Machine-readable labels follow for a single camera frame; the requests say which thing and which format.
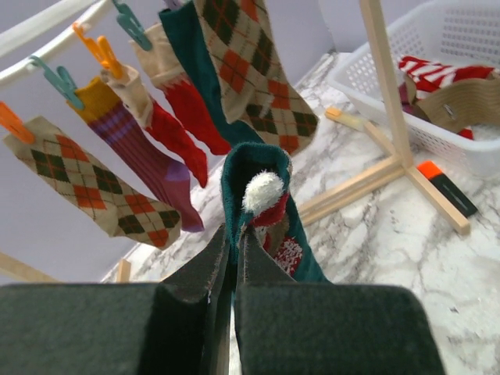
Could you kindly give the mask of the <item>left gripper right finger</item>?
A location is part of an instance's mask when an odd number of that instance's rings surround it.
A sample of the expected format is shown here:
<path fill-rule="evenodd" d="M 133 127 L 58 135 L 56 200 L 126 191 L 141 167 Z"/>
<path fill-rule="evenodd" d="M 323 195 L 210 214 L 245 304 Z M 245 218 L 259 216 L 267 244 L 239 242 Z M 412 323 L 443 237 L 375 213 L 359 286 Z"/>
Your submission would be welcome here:
<path fill-rule="evenodd" d="M 241 240 L 235 330 L 244 374 L 443 374 L 427 315 L 408 289 L 297 282 Z"/>

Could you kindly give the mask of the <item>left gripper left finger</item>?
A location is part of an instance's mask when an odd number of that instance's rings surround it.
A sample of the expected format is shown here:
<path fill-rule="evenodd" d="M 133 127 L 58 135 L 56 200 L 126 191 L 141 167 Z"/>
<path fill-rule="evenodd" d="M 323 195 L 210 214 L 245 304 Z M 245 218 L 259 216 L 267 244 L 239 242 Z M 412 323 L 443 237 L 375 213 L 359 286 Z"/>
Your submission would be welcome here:
<path fill-rule="evenodd" d="M 220 227 L 160 282 L 3 286 L 2 373 L 228 373 L 227 258 Z"/>

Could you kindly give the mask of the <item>dark teal sock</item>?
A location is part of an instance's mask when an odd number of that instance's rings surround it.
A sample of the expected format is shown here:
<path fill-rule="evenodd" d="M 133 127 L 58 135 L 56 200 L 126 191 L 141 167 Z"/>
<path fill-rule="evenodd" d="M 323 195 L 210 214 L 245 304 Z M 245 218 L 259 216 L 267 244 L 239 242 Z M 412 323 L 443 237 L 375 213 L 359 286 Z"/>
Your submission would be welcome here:
<path fill-rule="evenodd" d="M 159 12 L 159 19 L 175 55 L 202 96 L 220 135 L 231 146 L 246 141 L 263 143 L 248 124 L 240 120 L 234 123 L 226 121 L 221 106 L 220 82 L 205 46 L 195 5 L 189 2 L 177 10 L 164 9 Z"/>
<path fill-rule="evenodd" d="M 253 230 L 261 248 L 294 280 L 326 282 L 291 196 L 291 175 L 291 157 L 274 145 L 244 142 L 227 155 L 220 183 L 230 260 L 238 262 L 242 234 Z"/>

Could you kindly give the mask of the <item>wooden hanger rack frame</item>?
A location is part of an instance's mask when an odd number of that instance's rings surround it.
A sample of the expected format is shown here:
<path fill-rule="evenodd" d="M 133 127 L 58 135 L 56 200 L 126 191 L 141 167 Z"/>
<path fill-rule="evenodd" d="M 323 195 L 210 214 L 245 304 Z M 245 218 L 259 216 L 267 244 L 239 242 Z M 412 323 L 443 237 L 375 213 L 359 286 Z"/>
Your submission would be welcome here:
<path fill-rule="evenodd" d="M 469 220 L 417 170 L 413 162 L 409 134 L 400 105 L 381 5 L 378 1 L 361 1 L 359 7 L 368 35 L 373 61 L 375 62 L 392 137 L 387 138 L 371 122 L 365 123 L 364 131 L 384 151 L 387 158 L 302 205 L 299 212 L 303 223 L 305 225 L 315 223 L 331 214 L 334 210 L 345 207 L 374 190 L 391 183 L 393 180 L 405 176 L 453 226 L 458 234 L 468 235 L 470 234 Z M 70 100 L 74 105 L 81 104 L 74 94 L 76 87 L 66 71 L 53 73 L 45 65 L 46 62 L 34 55 L 30 56 L 29 60 L 34 69 L 43 69 L 46 80 L 64 98 Z"/>

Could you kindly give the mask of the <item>beige argyle sock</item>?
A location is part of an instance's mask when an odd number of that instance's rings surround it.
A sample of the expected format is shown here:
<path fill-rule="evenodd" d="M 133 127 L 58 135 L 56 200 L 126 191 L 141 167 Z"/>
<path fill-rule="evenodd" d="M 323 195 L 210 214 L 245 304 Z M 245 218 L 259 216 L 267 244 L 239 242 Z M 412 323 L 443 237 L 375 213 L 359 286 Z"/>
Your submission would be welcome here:
<path fill-rule="evenodd" d="M 5 146 L 109 237 L 129 238 L 159 249 L 178 239 L 182 220 L 173 207 L 133 189 L 44 117 L 24 127 L 34 141 L 26 143 L 7 134 Z"/>
<path fill-rule="evenodd" d="M 265 2 L 196 1 L 194 6 L 227 122 L 247 124 L 290 155 L 303 151 L 319 120 L 287 79 Z"/>

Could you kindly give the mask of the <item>red white striped sock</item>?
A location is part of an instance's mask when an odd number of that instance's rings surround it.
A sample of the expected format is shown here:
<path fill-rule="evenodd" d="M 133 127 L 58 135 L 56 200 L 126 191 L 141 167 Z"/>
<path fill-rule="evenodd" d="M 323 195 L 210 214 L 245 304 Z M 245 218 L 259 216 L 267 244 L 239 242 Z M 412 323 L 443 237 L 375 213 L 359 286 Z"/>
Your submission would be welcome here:
<path fill-rule="evenodd" d="M 407 90 L 405 87 L 405 77 L 409 77 L 416 84 L 416 97 L 426 98 L 430 93 L 439 88 L 445 88 L 459 80 L 470 78 L 487 78 L 492 73 L 499 75 L 499 69 L 492 66 L 469 65 L 453 66 L 444 65 L 440 62 L 433 62 L 420 59 L 412 55 L 404 55 L 398 61 L 398 68 L 403 73 L 404 83 L 399 86 L 399 97 L 403 111 L 411 114 Z M 472 126 L 461 130 L 458 134 L 462 137 L 473 139 Z"/>

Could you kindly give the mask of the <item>white round clip hanger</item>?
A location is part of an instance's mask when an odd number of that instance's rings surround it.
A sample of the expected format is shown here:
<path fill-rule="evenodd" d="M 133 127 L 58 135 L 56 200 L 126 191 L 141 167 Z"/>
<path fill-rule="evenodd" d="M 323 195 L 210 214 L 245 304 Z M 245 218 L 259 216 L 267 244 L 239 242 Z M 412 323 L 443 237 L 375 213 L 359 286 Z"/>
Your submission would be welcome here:
<path fill-rule="evenodd" d="M 59 1 L 8 30 L 1 32 L 1 57 L 24 52 L 18 62 L 1 69 L 1 88 L 22 80 L 34 71 L 29 57 L 49 62 L 77 40 L 73 24 L 95 27 L 114 9 L 112 1 Z"/>

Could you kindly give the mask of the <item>black orange highlighter marker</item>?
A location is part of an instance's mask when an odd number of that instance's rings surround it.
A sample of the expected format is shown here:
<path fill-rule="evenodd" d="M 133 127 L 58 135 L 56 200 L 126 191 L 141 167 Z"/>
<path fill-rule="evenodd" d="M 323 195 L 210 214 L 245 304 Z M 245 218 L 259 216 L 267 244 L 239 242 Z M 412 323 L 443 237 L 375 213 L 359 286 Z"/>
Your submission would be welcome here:
<path fill-rule="evenodd" d="M 423 174 L 466 218 L 478 212 L 478 208 L 466 197 L 445 173 L 431 161 L 418 165 Z"/>

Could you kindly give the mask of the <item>yellow highlighter marker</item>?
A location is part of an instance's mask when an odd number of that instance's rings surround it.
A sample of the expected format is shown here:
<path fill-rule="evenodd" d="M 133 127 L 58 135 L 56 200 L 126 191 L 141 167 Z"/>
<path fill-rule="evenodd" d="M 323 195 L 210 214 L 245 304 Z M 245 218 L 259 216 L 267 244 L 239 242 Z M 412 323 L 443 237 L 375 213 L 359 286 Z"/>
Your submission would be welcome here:
<path fill-rule="evenodd" d="M 325 117 L 334 122 L 343 124 L 357 131 L 364 131 L 366 120 L 360 116 L 355 116 L 334 107 L 329 107 L 325 112 Z"/>

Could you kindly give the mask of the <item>purple yellow striped sock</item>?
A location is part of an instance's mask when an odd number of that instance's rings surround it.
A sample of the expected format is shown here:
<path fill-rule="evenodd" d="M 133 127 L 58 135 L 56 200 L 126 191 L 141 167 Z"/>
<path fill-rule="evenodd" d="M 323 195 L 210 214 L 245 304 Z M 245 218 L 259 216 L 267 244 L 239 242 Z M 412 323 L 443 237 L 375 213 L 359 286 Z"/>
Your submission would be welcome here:
<path fill-rule="evenodd" d="M 75 113 L 136 173 L 161 202 L 177 210 L 182 230 L 204 230 L 202 218 L 191 204 L 188 168 L 157 149 L 124 107 L 121 99 L 100 77 L 74 94 L 83 102 Z"/>

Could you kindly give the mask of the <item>red beige reindeer sock back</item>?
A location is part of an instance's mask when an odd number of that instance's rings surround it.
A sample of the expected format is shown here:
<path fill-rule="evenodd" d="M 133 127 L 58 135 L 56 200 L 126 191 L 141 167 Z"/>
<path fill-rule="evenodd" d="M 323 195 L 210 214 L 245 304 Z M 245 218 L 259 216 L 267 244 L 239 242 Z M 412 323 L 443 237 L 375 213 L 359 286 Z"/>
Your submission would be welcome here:
<path fill-rule="evenodd" d="M 101 70 L 101 80 L 120 98 L 141 129 L 180 156 L 200 186 L 205 187 L 208 183 L 205 153 L 195 145 L 180 122 L 151 96 L 135 68 L 123 66 L 121 71 L 122 75 L 116 78 L 112 72 Z"/>

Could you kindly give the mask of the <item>red beige reindeer sock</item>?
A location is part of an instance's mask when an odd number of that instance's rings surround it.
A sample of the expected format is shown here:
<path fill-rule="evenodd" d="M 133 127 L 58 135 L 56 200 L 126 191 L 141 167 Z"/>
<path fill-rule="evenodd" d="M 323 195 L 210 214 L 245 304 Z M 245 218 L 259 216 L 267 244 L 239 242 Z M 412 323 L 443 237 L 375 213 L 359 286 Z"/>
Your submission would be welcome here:
<path fill-rule="evenodd" d="M 200 186 L 205 187 L 208 183 L 205 153 L 195 145 L 180 122 L 151 96 L 135 68 L 123 66 L 121 71 L 122 75 L 116 78 L 112 72 L 101 70 L 101 80 L 120 98 L 141 129 L 180 156 Z"/>
<path fill-rule="evenodd" d="M 159 89 L 170 104 L 175 117 L 195 139 L 205 144 L 214 155 L 226 155 L 230 144 L 216 129 L 202 96 L 180 64 L 161 23 L 145 30 L 152 48 L 142 49 L 131 41 L 137 60 L 149 77 L 152 85 Z"/>

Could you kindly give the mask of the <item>red beige reindeer sock front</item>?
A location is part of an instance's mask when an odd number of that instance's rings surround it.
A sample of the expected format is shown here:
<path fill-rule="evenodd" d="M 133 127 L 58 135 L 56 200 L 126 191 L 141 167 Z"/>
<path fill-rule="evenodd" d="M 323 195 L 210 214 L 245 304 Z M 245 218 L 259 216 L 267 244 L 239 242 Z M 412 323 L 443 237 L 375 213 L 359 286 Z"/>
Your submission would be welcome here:
<path fill-rule="evenodd" d="M 137 60 L 149 77 L 152 85 L 159 89 L 170 104 L 175 117 L 195 139 L 205 144 L 214 155 L 226 155 L 230 144 L 216 129 L 202 96 L 180 64 L 161 23 L 145 30 L 152 48 L 142 49 L 131 41 Z"/>

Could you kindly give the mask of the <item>plain tan sock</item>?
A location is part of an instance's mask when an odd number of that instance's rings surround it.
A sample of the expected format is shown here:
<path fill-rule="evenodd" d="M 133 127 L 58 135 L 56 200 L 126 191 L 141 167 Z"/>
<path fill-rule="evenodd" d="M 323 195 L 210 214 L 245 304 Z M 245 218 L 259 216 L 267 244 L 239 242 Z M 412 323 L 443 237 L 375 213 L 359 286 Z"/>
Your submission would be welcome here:
<path fill-rule="evenodd" d="M 426 98 L 416 97 L 416 84 L 405 77 L 411 114 L 454 134 L 477 124 L 499 125 L 499 75 L 459 80 Z"/>

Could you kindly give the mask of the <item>teal clothespin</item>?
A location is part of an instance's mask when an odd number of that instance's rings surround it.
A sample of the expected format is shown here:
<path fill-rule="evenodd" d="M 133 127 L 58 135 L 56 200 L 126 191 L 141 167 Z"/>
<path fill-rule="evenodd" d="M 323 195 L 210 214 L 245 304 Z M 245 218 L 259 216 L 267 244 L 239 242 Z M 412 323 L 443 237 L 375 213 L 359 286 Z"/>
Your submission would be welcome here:
<path fill-rule="evenodd" d="M 117 0 L 112 0 L 112 4 L 116 8 L 116 22 L 120 27 L 135 41 L 138 46 L 144 51 L 152 50 L 152 43 L 145 34 L 145 29 L 134 15 L 130 7 Z"/>

